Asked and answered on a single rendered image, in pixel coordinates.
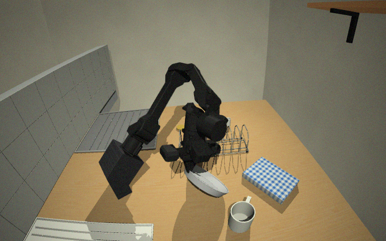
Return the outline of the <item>blue and white checkered towel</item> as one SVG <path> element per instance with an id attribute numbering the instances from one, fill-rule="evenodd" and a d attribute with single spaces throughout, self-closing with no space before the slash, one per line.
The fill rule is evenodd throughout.
<path id="1" fill-rule="evenodd" d="M 282 204 L 297 186 L 299 179 L 261 157 L 242 174 L 258 189 Z"/>

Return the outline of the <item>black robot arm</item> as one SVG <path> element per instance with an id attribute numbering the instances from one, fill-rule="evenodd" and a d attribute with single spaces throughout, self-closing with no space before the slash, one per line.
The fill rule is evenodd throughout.
<path id="1" fill-rule="evenodd" d="M 147 114 L 128 127 L 129 135 L 120 145 L 124 151 L 132 157 L 136 156 L 142 149 L 143 143 L 148 145 L 154 139 L 160 129 L 158 120 L 174 91 L 190 80 L 195 88 L 195 101 L 202 109 L 196 107 L 193 102 L 182 107 L 186 111 L 184 128 L 199 132 L 203 136 L 198 140 L 190 137 L 185 151 L 190 153 L 195 163 L 208 162 L 210 157 L 215 157 L 218 146 L 216 143 L 206 143 L 205 137 L 219 142 L 226 135 L 228 119 L 220 115 L 221 99 L 207 85 L 200 70 L 194 64 L 181 62 L 169 66 L 165 75 L 165 84 Z"/>

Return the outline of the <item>dark grey tiled splashback wall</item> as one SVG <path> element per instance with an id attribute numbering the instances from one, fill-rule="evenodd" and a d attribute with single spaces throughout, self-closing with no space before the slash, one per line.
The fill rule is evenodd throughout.
<path id="1" fill-rule="evenodd" d="M 108 45 L 0 95 L 0 241 L 23 241 L 78 144 L 118 99 Z"/>

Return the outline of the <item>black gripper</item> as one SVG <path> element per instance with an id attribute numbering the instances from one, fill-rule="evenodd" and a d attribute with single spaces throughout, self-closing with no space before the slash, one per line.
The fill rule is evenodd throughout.
<path id="1" fill-rule="evenodd" d="M 181 141 L 182 148 L 176 148 L 173 144 L 162 145 L 160 147 L 160 154 L 166 162 L 177 161 L 180 157 L 183 160 L 187 173 L 189 173 L 189 171 L 193 170 L 196 163 L 193 161 L 190 153 L 187 153 L 185 151 L 186 144 L 190 137 L 195 137 L 195 140 L 198 140 L 203 135 L 200 134 L 199 132 L 192 132 L 192 131 L 186 130 L 185 128 L 182 129 L 182 132 L 183 132 L 183 141 Z M 206 140 L 206 143 L 211 144 L 216 142 L 213 142 L 212 140 Z M 221 151 L 221 146 L 218 143 L 216 144 L 218 146 L 216 154 L 219 154 Z"/>

